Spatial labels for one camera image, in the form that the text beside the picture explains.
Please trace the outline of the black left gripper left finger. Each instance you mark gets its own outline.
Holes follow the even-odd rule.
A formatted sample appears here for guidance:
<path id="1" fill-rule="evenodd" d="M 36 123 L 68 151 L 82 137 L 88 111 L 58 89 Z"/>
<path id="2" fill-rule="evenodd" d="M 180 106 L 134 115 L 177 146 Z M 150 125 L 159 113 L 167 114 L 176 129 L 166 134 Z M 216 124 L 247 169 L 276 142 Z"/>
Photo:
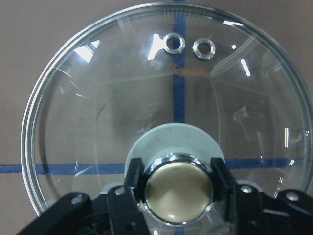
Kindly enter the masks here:
<path id="1" fill-rule="evenodd" d="M 149 229 L 138 203 L 143 172 L 141 158 L 130 161 L 124 184 L 108 192 L 110 229 L 112 235 L 148 235 Z"/>

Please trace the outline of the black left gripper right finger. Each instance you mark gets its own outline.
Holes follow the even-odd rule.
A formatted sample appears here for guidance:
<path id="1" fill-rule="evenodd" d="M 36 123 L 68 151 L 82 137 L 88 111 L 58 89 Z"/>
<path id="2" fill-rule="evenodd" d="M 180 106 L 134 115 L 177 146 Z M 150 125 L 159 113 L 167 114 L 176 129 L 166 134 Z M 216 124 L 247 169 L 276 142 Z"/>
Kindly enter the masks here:
<path id="1" fill-rule="evenodd" d="M 221 158 L 212 158 L 213 199 L 230 225 L 231 235 L 263 235 L 264 215 L 260 192 L 249 184 L 239 184 Z"/>

